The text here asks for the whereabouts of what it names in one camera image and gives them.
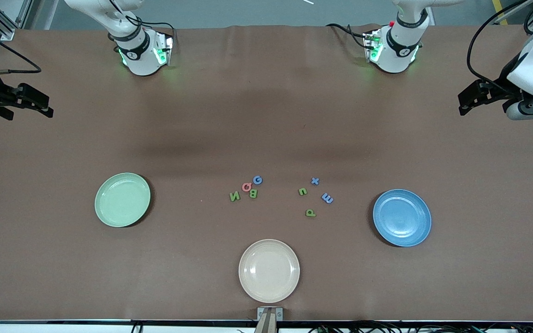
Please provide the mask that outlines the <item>green plate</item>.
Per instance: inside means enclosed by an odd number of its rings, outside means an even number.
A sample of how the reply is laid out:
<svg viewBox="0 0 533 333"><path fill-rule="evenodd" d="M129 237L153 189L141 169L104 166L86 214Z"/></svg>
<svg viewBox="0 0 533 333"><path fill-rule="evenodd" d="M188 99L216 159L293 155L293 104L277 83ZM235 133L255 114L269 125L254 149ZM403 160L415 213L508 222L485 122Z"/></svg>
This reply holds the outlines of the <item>green plate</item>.
<svg viewBox="0 0 533 333"><path fill-rule="evenodd" d="M94 210L106 226L125 228L146 215L151 196L151 188L144 177L137 173L118 173L98 189Z"/></svg>

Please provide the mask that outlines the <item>blue plate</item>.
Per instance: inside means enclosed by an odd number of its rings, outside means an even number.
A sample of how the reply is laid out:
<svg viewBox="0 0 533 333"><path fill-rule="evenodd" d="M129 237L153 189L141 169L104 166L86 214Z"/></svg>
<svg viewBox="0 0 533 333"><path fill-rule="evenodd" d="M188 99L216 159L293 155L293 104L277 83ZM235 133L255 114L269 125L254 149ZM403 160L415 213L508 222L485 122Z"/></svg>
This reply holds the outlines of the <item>blue plate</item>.
<svg viewBox="0 0 533 333"><path fill-rule="evenodd" d="M397 247L420 245L432 229L432 215L425 200L405 189L383 192L374 203L372 217L379 235Z"/></svg>

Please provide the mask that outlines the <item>brown table cover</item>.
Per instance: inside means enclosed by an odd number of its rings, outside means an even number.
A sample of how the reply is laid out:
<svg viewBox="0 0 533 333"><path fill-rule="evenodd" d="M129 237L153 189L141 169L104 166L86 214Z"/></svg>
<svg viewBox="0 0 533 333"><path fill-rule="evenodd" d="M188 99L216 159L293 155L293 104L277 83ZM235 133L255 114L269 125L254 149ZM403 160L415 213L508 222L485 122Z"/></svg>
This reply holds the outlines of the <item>brown table cover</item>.
<svg viewBox="0 0 533 333"><path fill-rule="evenodd" d="M289 320L533 321L533 120L498 103L459 115L475 31L432 26L385 74L332 28L180 30L149 77L103 31L17 32L42 72L3 80L55 113L0 119L0 320L245 320L260 304L239 259L275 239L300 261ZM125 228L94 210L118 173L152 194ZM373 223L396 188L431 211L415 247Z"/></svg>

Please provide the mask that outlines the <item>beige plate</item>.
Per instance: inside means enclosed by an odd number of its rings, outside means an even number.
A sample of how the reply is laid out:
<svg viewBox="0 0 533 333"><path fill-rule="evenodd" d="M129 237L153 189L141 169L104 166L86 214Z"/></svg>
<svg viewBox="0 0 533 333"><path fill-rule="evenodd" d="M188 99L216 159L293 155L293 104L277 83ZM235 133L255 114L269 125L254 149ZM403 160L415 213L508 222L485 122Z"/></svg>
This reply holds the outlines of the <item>beige plate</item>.
<svg viewBox="0 0 533 333"><path fill-rule="evenodd" d="M238 265L242 289L255 301L275 304L287 299L300 280L298 256L279 240L259 240L248 246Z"/></svg>

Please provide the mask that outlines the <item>grey metal bracket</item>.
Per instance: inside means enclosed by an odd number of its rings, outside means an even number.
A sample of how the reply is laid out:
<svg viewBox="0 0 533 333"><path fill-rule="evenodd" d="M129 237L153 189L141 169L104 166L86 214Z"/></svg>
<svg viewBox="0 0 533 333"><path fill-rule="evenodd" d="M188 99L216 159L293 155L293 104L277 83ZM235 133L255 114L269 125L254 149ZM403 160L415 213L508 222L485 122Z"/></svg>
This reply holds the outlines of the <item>grey metal bracket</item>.
<svg viewBox="0 0 533 333"><path fill-rule="evenodd" d="M269 312L276 321L284 320L284 309L277 306L262 306L257 308L257 321L259 321L263 314Z"/></svg>

